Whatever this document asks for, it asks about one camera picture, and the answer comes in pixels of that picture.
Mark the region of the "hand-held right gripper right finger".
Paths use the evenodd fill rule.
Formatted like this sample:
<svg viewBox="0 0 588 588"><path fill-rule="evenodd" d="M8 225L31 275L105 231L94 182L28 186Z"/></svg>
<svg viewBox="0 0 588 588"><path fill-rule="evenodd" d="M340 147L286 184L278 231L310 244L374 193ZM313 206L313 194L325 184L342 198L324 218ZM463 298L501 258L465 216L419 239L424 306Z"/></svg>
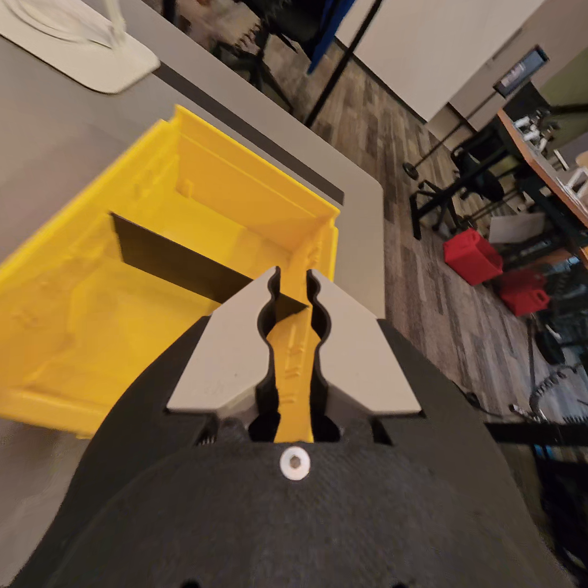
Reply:
<svg viewBox="0 0 588 588"><path fill-rule="evenodd" d="M316 269L307 271L314 352L314 418L417 415L421 405L376 315Z"/></svg>

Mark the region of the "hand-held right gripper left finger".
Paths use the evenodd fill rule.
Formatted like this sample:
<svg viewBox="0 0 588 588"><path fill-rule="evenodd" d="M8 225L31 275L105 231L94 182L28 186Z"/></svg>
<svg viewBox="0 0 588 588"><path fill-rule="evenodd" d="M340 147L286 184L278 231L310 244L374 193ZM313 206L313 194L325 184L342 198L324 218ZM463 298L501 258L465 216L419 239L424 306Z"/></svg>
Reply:
<svg viewBox="0 0 588 588"><path fill-rule="evenodd" d="M281 269L270 267L208 317L167 403L173 413L276 413L276 325Z"/></svg>

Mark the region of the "yellow plastic bin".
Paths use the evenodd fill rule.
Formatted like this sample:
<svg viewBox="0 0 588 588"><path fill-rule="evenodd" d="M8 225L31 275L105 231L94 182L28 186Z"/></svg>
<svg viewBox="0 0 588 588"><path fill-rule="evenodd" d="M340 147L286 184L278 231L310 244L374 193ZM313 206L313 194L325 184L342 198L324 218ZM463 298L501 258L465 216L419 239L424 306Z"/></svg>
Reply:
<svg viewBox="0 0 588 588"><path fill-rule="evenodd" d="M238 272L334 278L339 210L179 105L1 264L1 418L91 437L218 307L127 265L111 212Z"/></svg>

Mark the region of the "black bin divider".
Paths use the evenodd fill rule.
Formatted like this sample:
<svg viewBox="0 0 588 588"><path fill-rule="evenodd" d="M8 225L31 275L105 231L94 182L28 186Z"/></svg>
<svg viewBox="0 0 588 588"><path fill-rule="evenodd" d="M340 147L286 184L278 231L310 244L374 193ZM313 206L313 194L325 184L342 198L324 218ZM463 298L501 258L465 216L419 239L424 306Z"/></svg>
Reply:
<svg viewBox="0 0 588 588"><path fill-rule="evenodd" d="M250 323L268 322L272 328L307 309L282 293L279 266L248 277L114 212L110 216L127 265L218 303L220 316L245 315Z"/></svg>

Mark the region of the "red storage bin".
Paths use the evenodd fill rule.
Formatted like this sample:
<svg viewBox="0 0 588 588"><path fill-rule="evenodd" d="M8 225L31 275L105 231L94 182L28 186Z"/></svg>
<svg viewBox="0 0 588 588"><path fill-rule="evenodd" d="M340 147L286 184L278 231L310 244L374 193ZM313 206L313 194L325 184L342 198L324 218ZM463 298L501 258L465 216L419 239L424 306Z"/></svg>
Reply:
<svg viewBox="0 0 588 588"><path fill-rule="evenodd" d="M443 244L445 264L471 286L503 274L503 259L475 229L469 228Z"/></svg>
<svg viewBox="0 0 588 588"><path fill-rule="evenodd" d="M515 316L531 315L549 306L547 282L543 274L532 269L507 272L499 282L498 296Z"/></svg>

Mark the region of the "grey hanging panel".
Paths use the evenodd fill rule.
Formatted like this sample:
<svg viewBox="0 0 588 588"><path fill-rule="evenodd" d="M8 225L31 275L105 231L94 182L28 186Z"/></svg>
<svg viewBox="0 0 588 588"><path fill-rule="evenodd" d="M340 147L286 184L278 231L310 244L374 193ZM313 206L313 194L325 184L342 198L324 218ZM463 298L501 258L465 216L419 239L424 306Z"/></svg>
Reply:
<svg viewBox="0 0 588 588"><path fill-rule="evenodd" d="M492 217L488 240L493 245L522 243L539 236L544 231L545 223L543 212Z"/></svg>

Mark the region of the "black office chair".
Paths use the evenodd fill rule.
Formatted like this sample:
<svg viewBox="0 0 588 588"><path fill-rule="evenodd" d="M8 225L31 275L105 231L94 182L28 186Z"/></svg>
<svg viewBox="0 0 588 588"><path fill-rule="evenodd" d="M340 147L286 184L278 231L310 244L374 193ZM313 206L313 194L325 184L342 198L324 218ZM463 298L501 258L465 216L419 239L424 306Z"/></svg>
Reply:
<svg viewBox="0 0 588 588"><path fill-rule="evenodd" d="M476 194L489 202L500 202L505 194L504 189L490 168L498 164L506 155L507 149L500 137L497 123L494 121L452 150L450 158L457 170L452 183L441 188L429 180L423 180L409 197L413 237L417 240L422 238L420 222L435 209L439 209L439 215L432 226L434 231L440 228L447 213L452 219L454 229L458 229L460 219L453 203L456 195L466 199Z"/></svg>

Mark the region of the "long wooden desk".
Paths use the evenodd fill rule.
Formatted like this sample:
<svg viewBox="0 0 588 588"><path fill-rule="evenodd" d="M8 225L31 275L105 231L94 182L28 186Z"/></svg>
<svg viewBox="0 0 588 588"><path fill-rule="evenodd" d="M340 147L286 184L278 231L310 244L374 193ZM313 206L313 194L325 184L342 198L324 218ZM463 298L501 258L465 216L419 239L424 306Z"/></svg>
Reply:
<svg viewBox="0 0 588 588"><path fill-rule="evenodd" d="M571 188L564 186L558 179L553 166L530 143L524 140L523 134L503 109L498 111L497 116L525 163L551 190L552 194L559 198L566 208L587 228L587 209L573 196Z"/></svg>

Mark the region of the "black floor pole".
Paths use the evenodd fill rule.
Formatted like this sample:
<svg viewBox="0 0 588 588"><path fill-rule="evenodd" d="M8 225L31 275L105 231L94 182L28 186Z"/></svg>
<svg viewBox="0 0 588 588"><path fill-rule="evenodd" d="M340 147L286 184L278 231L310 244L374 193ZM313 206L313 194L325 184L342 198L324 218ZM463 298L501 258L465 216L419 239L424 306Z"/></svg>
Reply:
<svg viewBox="0 0 588 588"><path fill-rule="evenodd" d="M324 87L323 91L320 93L319 98L317 99L316 103L314 104L312 110L306 117L304 121L304 125L306 128L312 128L314 122L318 118L319 114L321 113L323 107L325 106L328 98L334 91L337 83L339 82L340 78L343 75L348 63L350 62L351 58L354 56L355 49L360 44L360 41L364 37L364 34L371 26L371 23L375 16L377 15L381 5L384 1L373 1L369 11L367 12L366 16L364 17L361 25L357 29L355 36L353 37L349 47L344 51L341 59L337 63L332 75L330 76L329 80L327 81L326 86Z"/></svg>

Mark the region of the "sign on floor stand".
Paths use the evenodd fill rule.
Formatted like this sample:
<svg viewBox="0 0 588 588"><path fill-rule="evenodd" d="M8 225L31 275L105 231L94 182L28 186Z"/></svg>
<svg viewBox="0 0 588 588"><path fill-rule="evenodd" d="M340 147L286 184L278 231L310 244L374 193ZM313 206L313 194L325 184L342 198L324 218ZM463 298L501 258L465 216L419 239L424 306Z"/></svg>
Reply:
<svg viewBox="0 0 588 588"><path fill-rule="evenodd" d="M460 115L458 124L451 129L438 143L430 148L415 164L410 162L404 162L402 169L404 173L412 180L419 178L418 168L427 161L445 142L452 137L461 127L465 126L475 114L477 114L486 104L488 104L495 96L500 96L503 99L507 99L513 93L518 91L521 86L525 85L533 75L542 69L549 61L546 52L535 46L530 50L524 57L518 60L512 68L506 72L493 86L492 91L482 102L476 106L466 116Z"/></svg>

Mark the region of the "blue cloth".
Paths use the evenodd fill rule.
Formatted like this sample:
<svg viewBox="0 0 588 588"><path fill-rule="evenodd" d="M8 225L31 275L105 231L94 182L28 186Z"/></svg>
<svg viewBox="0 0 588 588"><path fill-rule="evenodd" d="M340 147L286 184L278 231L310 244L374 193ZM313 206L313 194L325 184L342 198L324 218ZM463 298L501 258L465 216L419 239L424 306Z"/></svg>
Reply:
<svg viewBox="0 0 588 588"><path fill-rule="evenodd" d="M310 60L306 75L312 75L318 67L355 1L318 1L318 4L318 30L310 41L300 45Z"/></svg>

